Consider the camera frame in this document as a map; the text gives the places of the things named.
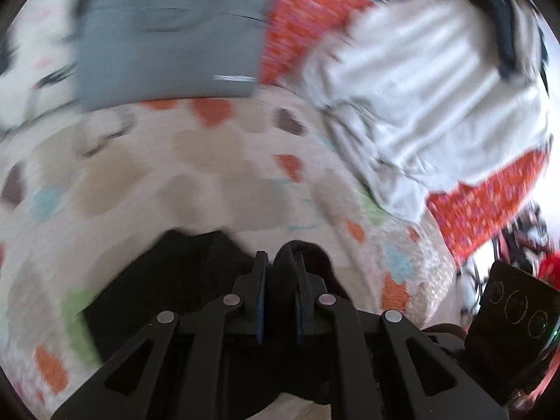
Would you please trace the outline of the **grey laptop bag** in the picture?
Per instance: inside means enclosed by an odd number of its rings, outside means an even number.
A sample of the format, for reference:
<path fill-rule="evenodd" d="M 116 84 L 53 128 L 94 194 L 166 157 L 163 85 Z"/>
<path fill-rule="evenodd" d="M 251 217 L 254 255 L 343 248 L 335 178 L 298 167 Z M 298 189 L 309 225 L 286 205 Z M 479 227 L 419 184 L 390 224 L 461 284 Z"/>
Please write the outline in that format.
<path fill-rule="evenodd" d="M 76 94 L 98 110 L 143 100 L 246 98 L 274 0 L 82 0 Z"/>

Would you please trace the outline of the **heart pattern quilt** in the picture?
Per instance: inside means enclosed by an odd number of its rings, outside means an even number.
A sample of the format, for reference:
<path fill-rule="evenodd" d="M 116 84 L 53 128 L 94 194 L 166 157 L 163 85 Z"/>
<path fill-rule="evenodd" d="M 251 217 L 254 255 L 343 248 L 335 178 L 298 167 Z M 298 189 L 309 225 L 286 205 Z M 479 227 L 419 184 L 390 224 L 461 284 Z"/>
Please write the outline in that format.
<path fill-rule="evenodd" d="M 1 142 L 1 366 L 47 419 L 100 366 L 80 311 L 164 231 L 321 246 L 357 308 L 424 326 L 455 263 L 435 218 L 380 210 L 322 116 L 277 87 L 41 118 Z"/>

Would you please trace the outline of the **white fleece blanket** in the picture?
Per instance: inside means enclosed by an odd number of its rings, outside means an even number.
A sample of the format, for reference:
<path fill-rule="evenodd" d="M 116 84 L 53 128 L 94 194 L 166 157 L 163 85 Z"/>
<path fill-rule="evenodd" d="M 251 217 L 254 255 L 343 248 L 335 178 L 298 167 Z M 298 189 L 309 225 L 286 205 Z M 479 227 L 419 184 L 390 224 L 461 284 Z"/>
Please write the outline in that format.
<path fill-rule="evenodd" d="M 327 114 L 351 170 L 393 216 L 475 186 L 548 141 L 543 80 L 498 70 L 488 17 L 468 0 L 393 0 L 324 35 L 292 82 Z"/>

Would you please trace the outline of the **red floral blanket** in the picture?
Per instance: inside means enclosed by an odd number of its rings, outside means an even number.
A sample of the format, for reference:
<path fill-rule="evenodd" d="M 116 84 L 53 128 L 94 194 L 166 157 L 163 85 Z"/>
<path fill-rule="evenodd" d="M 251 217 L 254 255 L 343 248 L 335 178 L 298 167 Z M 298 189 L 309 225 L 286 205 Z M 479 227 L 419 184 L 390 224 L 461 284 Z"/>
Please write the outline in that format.
<path fill-rule="evenodd" d="M 273 84 L 321 36 L 369 5 L 370 0 L 275 0 L 259 82 Z"/>

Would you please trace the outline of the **white printed pillow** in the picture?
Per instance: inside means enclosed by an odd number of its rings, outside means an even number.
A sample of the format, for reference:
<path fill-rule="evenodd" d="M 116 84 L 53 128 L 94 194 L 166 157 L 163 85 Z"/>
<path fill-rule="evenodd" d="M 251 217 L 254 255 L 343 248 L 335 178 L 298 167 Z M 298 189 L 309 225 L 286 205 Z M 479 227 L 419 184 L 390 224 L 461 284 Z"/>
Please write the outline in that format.
<path fill-rule="evenodd" d="M 75 103 L 81 0 L 17 0 L 1 30 L 1 132 Z"/>

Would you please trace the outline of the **black pants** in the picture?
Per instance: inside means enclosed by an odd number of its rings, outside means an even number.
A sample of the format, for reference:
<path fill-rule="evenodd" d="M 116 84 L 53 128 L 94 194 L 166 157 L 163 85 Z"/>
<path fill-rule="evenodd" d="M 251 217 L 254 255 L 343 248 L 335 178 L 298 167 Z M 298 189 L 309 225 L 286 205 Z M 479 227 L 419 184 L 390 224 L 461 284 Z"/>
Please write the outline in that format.
<path fill-rule="evenodd" d="M 348 295 L 320 246 L 291 241 L 279 249 L 265 281 L 263 341 L 242 337 L 223 353 L 230 362 L 224 376 L 232 417 L 248 418 L 281 393 L 320 405 L 330 402 L 328 346 L 313 344 L 296 325 L 298 261 L 306 272 L 324 280 L 328 292 Z M 100 359 L 109 360 L 160 312 L 193 314 L 232 293 L 236 279 L 251 274 L 253 264 L 253 256 L 220 230 L 163 233 L 84 308 Z"/>

